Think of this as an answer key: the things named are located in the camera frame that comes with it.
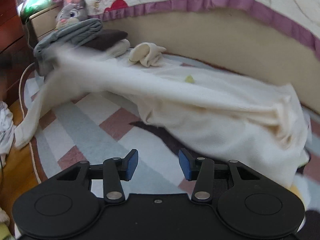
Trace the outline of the grey bunny plush toy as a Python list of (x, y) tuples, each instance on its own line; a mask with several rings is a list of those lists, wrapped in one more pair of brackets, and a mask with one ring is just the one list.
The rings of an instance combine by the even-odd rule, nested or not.
[(82, 3), (68, 3), (56, 17), (56, 29), (61, 29), (69, 24), (78, 23), (88, 19), (85, 6)]

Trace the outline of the dark brown folded cloth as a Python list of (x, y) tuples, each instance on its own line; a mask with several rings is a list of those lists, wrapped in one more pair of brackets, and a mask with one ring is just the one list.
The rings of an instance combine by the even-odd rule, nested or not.
[(104, 51), (114, 46), (117, 42), (126, 39), (127, 36), (128, 33), (121, 30), (104, 29), (97, 35), (96, 38), (90, 40), (82, 46)]

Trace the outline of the beige nightstand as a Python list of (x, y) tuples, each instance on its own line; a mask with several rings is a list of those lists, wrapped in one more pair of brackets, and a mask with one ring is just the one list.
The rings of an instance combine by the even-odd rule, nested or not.
[(60, 10), (60, 6), (52, 5), (31, 15), (27, 23), (31, 36), (41, 40), (51, 33), (56, 28), (56, 17)]

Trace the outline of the red-brown wooden drawer cabinet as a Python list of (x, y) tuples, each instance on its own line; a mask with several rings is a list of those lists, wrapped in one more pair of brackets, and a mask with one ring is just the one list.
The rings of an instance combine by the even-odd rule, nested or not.
[(1, 0), (1, 100), (7, 105), (18, 99), (20, 78), (32, 62), (18, 0)]

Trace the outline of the grey folded towel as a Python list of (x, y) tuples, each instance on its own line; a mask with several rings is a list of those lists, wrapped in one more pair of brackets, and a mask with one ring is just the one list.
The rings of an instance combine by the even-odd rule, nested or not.
[(52, 31), (33, 49), (34, 57), (38, 63), (39, 76), (46, 76), (54, 69), (53, 65), (49, 63), (48, 52), (51, 46), (69, 43), (73, 47), (79, 47), (96, 38), (102, 29), (101, 20), (90, 18)]

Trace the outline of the pale blue crumpled cloth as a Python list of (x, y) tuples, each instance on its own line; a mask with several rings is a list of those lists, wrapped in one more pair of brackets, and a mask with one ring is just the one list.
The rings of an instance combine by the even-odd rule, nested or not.
[(3, 168), (6, 165), (5, 160), (14, 141), (15, 125), (13, 121), (13, 114), (5, 102), (1, 101), (0, 109), (0, 154), (1, 168)]

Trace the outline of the cream white garment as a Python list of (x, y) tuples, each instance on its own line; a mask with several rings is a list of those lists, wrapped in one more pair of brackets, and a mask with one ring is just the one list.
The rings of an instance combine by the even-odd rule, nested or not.
[(163, 127), (185, 146), (236, 159), (284, 187), (308, 163), (308, 127), (291, 85), (164, 60), (144, 67), (131, 56), (66, 44), (50, 48), (55, 68), (16, 127), (15, 146), (31, 140), (51, 108), (86, 93), (111, 92), (133, 102), (145, 124)]

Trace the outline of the green plastic bag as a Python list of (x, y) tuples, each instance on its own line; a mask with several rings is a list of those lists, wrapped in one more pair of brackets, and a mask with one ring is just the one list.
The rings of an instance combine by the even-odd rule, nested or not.
[(23, 0), (20, 9), (21, 19), (28, 19), (33, 14), (47, 9), (52, 5), (52, 0)]

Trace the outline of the cream folded cloth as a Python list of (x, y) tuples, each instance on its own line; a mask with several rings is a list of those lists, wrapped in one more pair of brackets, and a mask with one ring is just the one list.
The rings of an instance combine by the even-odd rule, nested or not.
[(127, 52), (131, 47), (129, 40), (123, 39), (114, 44), (111, 48), (106, 50), (106, 55), (109, 58), (119, 57)]

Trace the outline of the beige bed base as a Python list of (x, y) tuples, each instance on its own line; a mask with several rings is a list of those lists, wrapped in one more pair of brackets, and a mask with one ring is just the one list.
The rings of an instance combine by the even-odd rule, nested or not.
[(241, 10), (148, 14), (104, 22), (127, 32), (132, 45), (152, 42), (169, 53), (204, 61), (274, 85), (293, 85), (319, 111), (319, 60), (314, 52)]

